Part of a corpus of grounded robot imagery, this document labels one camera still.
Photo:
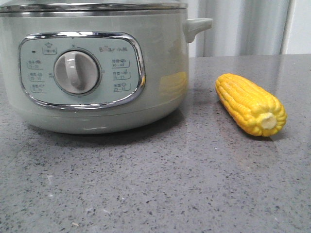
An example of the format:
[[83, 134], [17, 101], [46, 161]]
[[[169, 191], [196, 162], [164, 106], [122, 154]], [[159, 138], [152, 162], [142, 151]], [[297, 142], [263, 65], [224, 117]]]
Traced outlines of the yellow corn cob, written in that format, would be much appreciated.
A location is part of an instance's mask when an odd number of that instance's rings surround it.
[[254, 82], [227, 73], [217, 78], [215, 89], [225, 109], [246, 133], [269, 137], [285, 126], [287, 113], [281, 101]]

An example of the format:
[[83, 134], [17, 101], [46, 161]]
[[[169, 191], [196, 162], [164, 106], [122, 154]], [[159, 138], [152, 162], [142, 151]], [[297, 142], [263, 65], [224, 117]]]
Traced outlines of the grey round control knob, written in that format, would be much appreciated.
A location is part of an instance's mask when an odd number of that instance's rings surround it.
[[61, 89], [74, 95], [90, 92], [100, 79], [96, 61], [77, 50], [67, 51], [56, 60], [54, 76]]

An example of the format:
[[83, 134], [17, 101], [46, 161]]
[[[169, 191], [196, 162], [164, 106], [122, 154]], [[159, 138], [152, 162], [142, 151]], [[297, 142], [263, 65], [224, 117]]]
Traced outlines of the white curtain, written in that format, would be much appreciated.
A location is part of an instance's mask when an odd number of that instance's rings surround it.
[[308, 54], [309, 0], [189, 0], [189, 18], [212, 18], [190, 44], [191, 57]]

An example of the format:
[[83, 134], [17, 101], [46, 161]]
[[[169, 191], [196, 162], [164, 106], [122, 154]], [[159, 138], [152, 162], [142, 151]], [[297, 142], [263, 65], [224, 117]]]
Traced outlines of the pale green electric cooking pot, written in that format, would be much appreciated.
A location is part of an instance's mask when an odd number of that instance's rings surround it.
[[[209, 18], [186, 9], [0, 12], [0, 54], [8, 100], [28, 123], [71, 134], [124, 131], [173, 112], [188, 88], [188, 43]], [[54, 64], [77, 50], [97, 63], [88, 93], [58, 86]]]

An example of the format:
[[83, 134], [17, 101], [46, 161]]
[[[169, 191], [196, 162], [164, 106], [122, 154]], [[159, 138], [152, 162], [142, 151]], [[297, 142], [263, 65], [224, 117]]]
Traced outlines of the glass pot lid steel rim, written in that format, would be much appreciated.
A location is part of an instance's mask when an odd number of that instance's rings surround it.
[[183, 0], [10, 0], [0, 5], [8, 12], [74, 12], [110, 10], [186, 9]]

